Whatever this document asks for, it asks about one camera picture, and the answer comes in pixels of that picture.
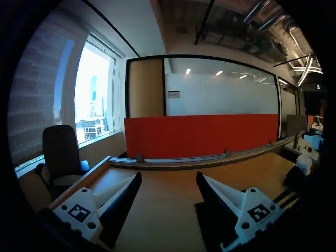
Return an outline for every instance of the gray partition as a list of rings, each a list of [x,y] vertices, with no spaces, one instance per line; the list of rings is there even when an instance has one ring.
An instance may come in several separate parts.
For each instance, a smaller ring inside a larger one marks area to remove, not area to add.
[[[287,115],[286,135],[293,136],[297,132],[305,131],[307,128],[307,116],[305,115]]]

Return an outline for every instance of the skyscraper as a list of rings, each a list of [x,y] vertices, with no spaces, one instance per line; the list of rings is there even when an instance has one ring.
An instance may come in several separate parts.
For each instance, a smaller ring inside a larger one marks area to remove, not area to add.
[[[96,86],[97,86],[97,77],[98,76],[93,76],[91,78],[91,83],[90,83],[90,97],[91,97],[91,102],[90,102],[90,117],[95,117],[96,116]]]

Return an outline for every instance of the desk divider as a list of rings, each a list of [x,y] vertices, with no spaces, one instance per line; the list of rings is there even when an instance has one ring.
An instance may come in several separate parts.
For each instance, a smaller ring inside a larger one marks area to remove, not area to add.
[[[277,114],[188,115],[125,119],[129,158],[220,155],[276,142]]]

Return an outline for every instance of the blue object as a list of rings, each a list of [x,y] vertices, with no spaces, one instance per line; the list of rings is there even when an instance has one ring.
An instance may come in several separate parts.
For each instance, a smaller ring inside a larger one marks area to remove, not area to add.
[[[323,138],[320,137],[320,136],[317,136],[317,135],[314,135],[314,136],[304,135],[303,139],[310,142],[312,144],[312,148],[315,149],[315,150],[319,149],[320,141],[323,141]]]

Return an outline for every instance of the chair backrest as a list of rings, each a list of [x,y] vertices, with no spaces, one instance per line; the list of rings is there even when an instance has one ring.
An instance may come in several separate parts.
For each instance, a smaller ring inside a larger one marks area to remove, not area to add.
[[[42,145],[50,179],[80,172],[79,150],[71,126],[55,125],[44,129]]]

